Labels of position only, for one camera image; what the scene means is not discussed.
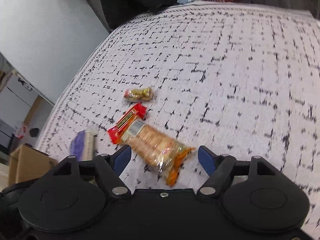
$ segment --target orange plastic wrapper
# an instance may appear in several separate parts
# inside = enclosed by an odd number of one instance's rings
[[[140,119],[126,129],[121,142],[129,144],[150,167],[166,178],[169,186],[176,183],[183,159],[193,150]]]
[[[143,118],[146,114],[146,107],[137,103],[131,107],[125,115],[117,122],[117,124],[108,130],[109,137],[113,144],[121,142],[121,136],[127,130],[127,128],[137,119]]]

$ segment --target screw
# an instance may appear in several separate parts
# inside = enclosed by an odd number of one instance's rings
[[[162,193],[160,193],[160,197],[169,197],[169,194],[165,193],[165,192],[162,192]]]
[[[123,195],[128,192],[128,189],[126,187],[114,187],[112,192],[116,195]]]
[[[200,192],[203,195],[212,195],[216,192],[216,190],[213,187],[203,187],[200,189]]]

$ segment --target round black cover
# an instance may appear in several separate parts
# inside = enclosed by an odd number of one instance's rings
[[[103,192],[89,182],[74,176],[52,176],[21,196],[19,212],[41,231],[69,232],[91,223],[105,201]]]
[[[258,232],[300,227],[309,210],[306,194],[278,176],[236,184],[225,192],[222,204],[234,222]]]

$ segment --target brown cardboard box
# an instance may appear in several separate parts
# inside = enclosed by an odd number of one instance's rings
[[[8,185],[40,178],[56,164],[47,154],[21,145],[10,154]]]

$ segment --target black line pattern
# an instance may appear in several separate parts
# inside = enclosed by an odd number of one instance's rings
[[[58,160],[87,126],[96,153],[113,153],[106,130],[129,108],[130,87],[154,86],[146,122],[193,147],[239,160],[261,155],[309,196],[303,229],[320,237],[320,31],[314,19],[283,10],[202,3],[142,14],[116,29],[57,102],[37,148]],[[207,179],[196,158],[174,188]],[[126,185],[167,188],[132,155]]]

